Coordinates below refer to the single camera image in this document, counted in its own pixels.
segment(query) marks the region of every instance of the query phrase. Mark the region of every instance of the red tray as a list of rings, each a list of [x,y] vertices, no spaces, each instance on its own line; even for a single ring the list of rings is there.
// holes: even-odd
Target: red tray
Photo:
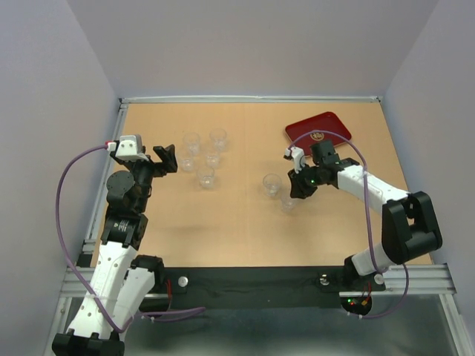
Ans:
[[[290,141],[293,141],[300,135],[312,130],[332,131],[336,134],[342,135],[346,139],[351,139],[351,133],[348,131],[345,125],[343,125],[343,122],[340,121],[338,116],[329,111],[285,127],[285,132],[287,133]],[[295,146],[302,148],[305,152],[305,156],[310,156],[312,153],[310,146],[323,139],[330,139],[334,146],[344,143],[343,139],[328,133],[313,133],[298,141]]]

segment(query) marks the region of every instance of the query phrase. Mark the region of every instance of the transparent cup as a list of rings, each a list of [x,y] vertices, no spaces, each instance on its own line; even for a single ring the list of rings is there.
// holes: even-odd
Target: transparent cup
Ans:
[[[183,136],[183,143],[190,150],[193,156],[200,153],[200,135],[195,132],[188,132]]]
[[[191,151],[186,146],[182,146],[177,150],[177,163],[182,171],[194,171],[194,158]]]
[[[226,149],[227,146],[227,137],[228,134],[222,128],[215,128],[209,133],[209,138],[213,142],[214,148],[216,151],[222,152]]]
[[[214,148],[205,150],[205,159],[208,167],[216,168],[220,165],[220,153]]]
[[[267,174],[262,180],[264,192],[268,197],[275,197],[281,189],[282,179],[274,173]]]
[[[281,194],[281,209],[284,213],[289,213],[298,204],[298,199],[290,197],[290,189],[284,189]]]
[[[199,167],[196,176],[200,185],[205,189],[214,187],[214,169],[206,165]]]

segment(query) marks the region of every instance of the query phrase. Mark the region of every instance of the tan table surface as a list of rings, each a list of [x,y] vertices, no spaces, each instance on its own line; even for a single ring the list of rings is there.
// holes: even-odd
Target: tan table surface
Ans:
[[[364,205],[348,193],[321,187],[290,214],[280,210],[278,198],[263,194],[268,173],[279,174],[290,187],[286,173],[292,163],[282,158],[289,144],[285,126],[325,111],[347,126],[371,173],[406,188],[378,103],[129,105],[122,134],[142,135],[154,160],[154,145],[179,147],[189,131],[199,133],[202,144],[213,128],[224,128],[229,136],[214,190],[203,190],[194,173],[180,170],[154,180],[139,253],[160,256],[168,267],[336,266],[365,249]],[[349,145],[338,146],[337,152],[358,159]],[[378,242],[381,218],[376,213],[371,218]],[[413,263],[431,261],[426,255]]]

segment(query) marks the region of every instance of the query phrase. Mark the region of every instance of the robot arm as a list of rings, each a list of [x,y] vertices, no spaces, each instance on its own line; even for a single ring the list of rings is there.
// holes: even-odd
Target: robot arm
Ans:
[[[300,148],[287,150],[284,158],[298,158],[298,171],[288,175],[292,198],[306,199],[319,185],[333,185],[364,201],[364,170],[353,159],[340,159],[331,141],[322,141],[312,147],[315,166],[301,161]],[[372,174],[366,173],[369,206],[381,215],[381,243],[374,246],[375,260],[381,271],[391,265],[402,264],[442,246],[437,218],[430,197],[424,192],[409,193],[393,187]],[[349,281],[375,272],[366,249],[345,260],[345,278]]]
[[[163,261],[136,254],[148,222],[144,211],[152,180],[177,171],[174,146],[154,147],[162,160],[157,163],[145,155],[138,135],[109,142],[108,151],[128,171],[118,171],[107,181],[108,208],[91,287],[121,332],[113,330],[98,309],[97,297],[88,292],[67,333],[55,336],[53,351],[58,356],[123,355],[128,320],[144,296],[164,282]]]

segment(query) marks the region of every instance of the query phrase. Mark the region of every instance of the gray wall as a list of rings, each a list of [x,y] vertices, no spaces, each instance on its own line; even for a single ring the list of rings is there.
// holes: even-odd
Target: gray wall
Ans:
[[[65,272],[54,224],[64,166],[105,141],[116,96],[64,0],[0,12],[0,354],[42,355]],[[62,222],[77,255],[105,153],[71,170]]]
[[[475,339],[475,2],[440,0],[383,101],[404,175],[435,203],[456,301]]]
[[[437,0],[68,0],[117,94],[383,94]]]

